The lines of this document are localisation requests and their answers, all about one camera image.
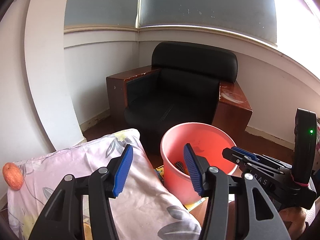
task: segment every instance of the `metal screw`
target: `metal screw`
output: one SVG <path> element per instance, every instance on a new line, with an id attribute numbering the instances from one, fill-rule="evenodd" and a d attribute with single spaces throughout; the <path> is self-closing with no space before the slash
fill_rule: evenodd
<path id="1" fill-rule="evenodd" d="M 252 176 L 252 174 L 250 174 L 250 173 L 246 173 L 246 174 L 244 175 L 244 177 L 245 177 L 246 179 L 248 179 L 248 180 L 252 180 L 252 179 L 253 179 L 253 176 Z"/>
<path id="2" fill-rule="evenodd" d="M 72 175 L 68 174 L 68 175 L 64 176 L 64 180 L 65 180 L 65 181 L 70 181 L 70 180 L 72 180 Z"/>
<path id="3" fill-rule="evenodd" d="M 108 169 L 106 167 L 101 167 L 99 169 L 99 173 L 101 173 L 101 174 L 104 174 L 104 173 L 107 173 L 107 172 L 108 172 Z"/>
<path id="4" fill-rule="evenodd" d="M 212 166 L 212 167 L 209 168 L 209 171 L 211 173 L 217 173 L 219 171 L 219 169 L 217 167 Z"/>

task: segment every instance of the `bucket rim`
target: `bucket rim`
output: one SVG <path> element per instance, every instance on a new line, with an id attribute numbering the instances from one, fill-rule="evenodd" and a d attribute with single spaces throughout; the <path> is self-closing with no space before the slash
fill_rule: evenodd
<path id="1" fill-rule="evenodd" d="M 163 151 L 163 145 L 162 145 L 162 143 L 163 143 L 163 141 L 164 141 L 164 138 L 169 134 L 169 132 L 171 132 L 171 130 L 173 130 L 173 129 L 176 128 L 176 127 L 179 127 L 179 126 L 182 126 L 182 125 L 186 125 L 186 124 L 201 124 L 201 125 L 213 127 L 213 128 L 215 128 L 215 129 L 219 130 L 220 132 L 224 133 L 224 134 L 231 140 L 231 142 L 232 142 L 235 146 L 236 146 L 236 143 L 233 141 L 233 139 L 232 139 L 227 133 L 225 133 L 225 132 L 222 131 L 221 129 L 219 129 L 219 128 L 213 126 L 213 125 L 207 124 L 207 123 L 201 123 L 201 122 L 185 122 L 185 123 L 177 124 L 177 125 L 171 127 L 169 130 L 167 130 L 167 131 L 165 132 L 165 134 L 162 136 L 161 143 L 160 143 L 160 154 L 161 154 L 161 157 L 162 157 L 163 160 L 164 160 L 164 159 L 166 160 L 166 162 L 169 164 L 170 167 L 174 168 L 174 169 L 178 172 L 177 175 L 179 175 L 179 176 L 182 177 L 182 178 L 191 180 L 191 178 L 190 178 L 189 175 L 184 174 L 182 171 L 179 171 L 179 170 L 169 161 L 168 157 L 163 153 L 164 151 Z M 236 170 L 237 167 L 238 167 L 238 165 L 235 164 L 234 168 L 228 173 L 228 175 L 232 175 L 232 174 L 235 172 L 235 170 Z"/>

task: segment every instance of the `window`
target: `window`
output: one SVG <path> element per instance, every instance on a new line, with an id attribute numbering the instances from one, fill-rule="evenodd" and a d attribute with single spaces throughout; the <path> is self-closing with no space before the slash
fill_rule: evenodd
<path id="1" fill-rule="evenodd" d="M 304 0 L 275 0 L 277 49 L 320 78 L 320 22 Z"/>
<path id="2" fill-rule="evenodd" d="M 138 0 L 67 0 L 64 25 L 135 26 Z"/>
<path id="3" fill-rule="evenodd" d="M 196 25 L 276 43 L 274 0 L 141 0 L 139 26 Z"/>

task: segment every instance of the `baseboard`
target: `baseboard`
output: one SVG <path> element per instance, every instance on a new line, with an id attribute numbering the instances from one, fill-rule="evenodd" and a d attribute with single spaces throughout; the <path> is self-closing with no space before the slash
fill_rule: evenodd
<path id="1" fill-rule="evenodd" d="M 103 119 L 107 118 L 110 116 L 110 109 L 107 109 L 106 111 L 96 115 L 95 117 L 91 118 L 90 120 L 82 123 L 80 125 L 80 129 L 82 132 L 88 130 L 89 128 L 93 127 L 96 125 L 98 122 L 102 121 Z"/>
<path id="2" fill-rule="evenodd" d="M 8 202 L 8 197 L 7 197 L 7 192 L 0 198 L 0 210 L 3 209 L 4 205 L 7 204 Z"/>
<path id="3" fill-rule="evenodd" d="M 253 134 L 253 135 L 261 136 L 261 137 L 263 137 L 263 138 L 265 138 L 265 139 L 267 139 L 269 141 L 275 142 L 276 144 L 279 144 L 279 145 L 282 145 L 284 147 L 287 147 L 289 149 L 294 150 L 294 143 L 282 140 L 280 138 L 277 138 L 277 137 L 275 137 L 275 136 L 273 136 L 271 134 L 268 134 L 268 133 L 263 132 L 261 130 L 258 130 L 256 128 L 247 126 L 245 131 L 250 133 L 250 134 Z"/>
<path id="4" fill-rule="evenodd" d="M 87 142 L 87 138 L 83 137 L 83 140 L 78 142 L 75 146 L 81 145 L 81 144 L 86 143 L 86 142 Z"/>

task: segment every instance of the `small object in bucket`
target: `small object in bucket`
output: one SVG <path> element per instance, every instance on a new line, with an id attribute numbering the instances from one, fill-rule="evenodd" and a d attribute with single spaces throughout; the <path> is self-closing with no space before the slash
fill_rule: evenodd
<path id="1" fill-rule="evenodd" d="M 179 162 L 175 162 L 175 163 L 174 163 L 174 166 L 175 166 L 179 171 L 183 172 L 184 174 L 189 175 L 188 170 L 183 167 L 183 163 L 182 163 L 182 162 L 180 162 L 180 161 L 179 161 Z"/>

